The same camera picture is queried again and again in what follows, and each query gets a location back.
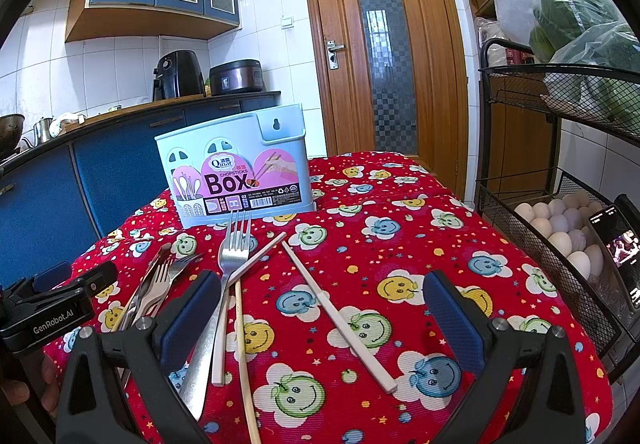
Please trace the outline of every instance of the barcode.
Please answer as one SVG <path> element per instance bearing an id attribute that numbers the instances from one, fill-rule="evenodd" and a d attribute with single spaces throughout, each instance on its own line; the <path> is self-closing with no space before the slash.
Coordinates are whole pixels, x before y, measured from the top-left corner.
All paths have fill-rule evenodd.
<path id="1" fill-rule="evenodd" d="M 251 207 L 265 207 L 267 205 L 273 205 L 271 197 L 249 200 L 249 203 L 251 204 Z"/>

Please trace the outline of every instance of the smartphone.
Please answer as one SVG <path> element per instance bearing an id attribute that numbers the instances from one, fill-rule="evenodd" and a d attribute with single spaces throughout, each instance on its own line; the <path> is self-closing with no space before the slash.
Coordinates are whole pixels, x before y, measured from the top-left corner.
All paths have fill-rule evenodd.
<path id="1" fill-rule="evenodd" d="M 593 215 L 589 222 L 613 260 L 629 308 L 640 310 L 640 238 L 615 205 Z"/>

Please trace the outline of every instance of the metal screw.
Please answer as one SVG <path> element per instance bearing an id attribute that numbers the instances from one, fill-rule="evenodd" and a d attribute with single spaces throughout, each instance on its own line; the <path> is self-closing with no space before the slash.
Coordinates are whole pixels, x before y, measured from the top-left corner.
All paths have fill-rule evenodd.
<path id="1" fill-rule="evenodd" d="M 150 318 L 149 316 L 145 316 L 143 318 L 140 318 L 138 321 L 136 321 L 136 328 L 138 330 L 146 330 L 148 329 L 154 322 L 153 318 Z"/>
<path id="2" fill-rule="evenodd" d="M 503 318 L 492 319 L 491 325 L 494 327 L 494 329 L 499 330 L 500 332 L 504 332 L 510 326 L 509 322 Z"/>
<path id="3" fill-rule="evenodd" d="M 556 338 L 562 339 L 566 337 L 566 331 L 562 327 L 559 327 L 558 325 L 553 325 L 550 330 L 551 330 L 551 333 L 555 335 Z"/>
<path id="4" fill-rule="evenodd" d="M 92 329 L 91 327 L 82 327 L 79 332 L 78 335 L 82 338 L 82 339 L 86 339 L 88 338 L 91 334 L 94 333 L 94 329 Z"/>

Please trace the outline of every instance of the red tablecloth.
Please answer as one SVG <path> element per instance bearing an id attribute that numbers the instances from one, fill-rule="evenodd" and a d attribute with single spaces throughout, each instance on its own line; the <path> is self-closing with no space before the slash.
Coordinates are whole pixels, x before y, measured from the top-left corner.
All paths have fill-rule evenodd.
<path id="1" fill-rule="evenodd" d="M 472 382 L 470 374 L 460 372 L 422 300 L 423 276 L 436 268 L 490 317 L 504 317 L 520 330 L 546 331 L 551 324 L 566 329 L 590 442 L 612 412 L 609 382 L 593 344 L 532 260 L 414 168 L 398 154 L 314 159 L 310 174 L 322 177 L 312 186 L 324 192 L 317 201 L 324 210 L 252 223 L 258 246 L 286 231 L 296 254 L 399 384 L 395 394 L 384 394 L 284 251 L 274 249 L 242 280 L 248 369 L 262 442 L 422 444 L 433 439 Z M 347 182 L 335 186 L 339 173 Z M 415 182 L 403 179 L 414 176 Z M 373 187 L 366 193 L 348 191 L 368 183 Z M 98 316 L 92 324 L 99 331 L 113 326 L 148 261 L 168 241 L 177 257 L 204 253 L 170 297 L 184 292 L 200 270 L 220 273 L 216 254 L 224 234 L 223 225 L 183 231 L 168 192 L 162 193 L 74 262 L 74 274 L 108 259 L 120 272 L 118 282 L 94 300 Z M 212 442 L 248 443 L 234 351 L 235 309 L 228 318 L 228 384 L 209 385 L 200 423 Z M 46 348 L 61 376 L 76 333 Z M 184 371 L 170 377 L 177 387 Z M 485 442 L 499 435 L 522 377 L 514 372 Z M 127 395 L 144 437 L 161 442 L 133 382 Z"/>

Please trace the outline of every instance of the storage rack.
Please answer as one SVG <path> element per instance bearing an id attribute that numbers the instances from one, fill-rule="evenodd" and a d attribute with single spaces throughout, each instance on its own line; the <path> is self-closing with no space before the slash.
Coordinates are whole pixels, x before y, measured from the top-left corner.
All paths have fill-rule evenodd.
<path id="1" fill-rule="evenodd" d="M 540 174 L 535 178 L 546 181 L 543 188 L 520 189 L 513 186 L 514 182 L 523 182 L 527 174 L 540 172 L 489 178 L 491 106 L 503 103 L 545 113 L 555 120 L 572 120 L 640 147 L 640 74 L 578 64 L 489 67 L 487 55 L 493 45 L 532 54 L 528 46 L 497 38 L 482 46 L 482 147 L 477 211 L 532 257 L 554 281 L 564 302 L 594 342 L 610 382 L 614 382 L 640 354 L 640 327 L 634 326 L 638 315 L 629 311 L 623 297 L 611 287 L 612 279 L 607 270 L 603 271 L 597 283 L 588 283 L 567 258 L 513 212 L 519 203 L 533 200 L 549 202 L 578 189 L 584 189 L 591 200 L 597 199 L 603 205 L 609 205 L 610 201 L 555 167 L 556 142 L 552 142 L 554 148 L 550 153 L 550 167 L 543 172 L 545 178 L 540 178 Z M 490 188 L 497 187 L 498 179 L 500 184 L 512 179 L 512 185 L 507 187 L 516 190 L 491 191 Z"/>

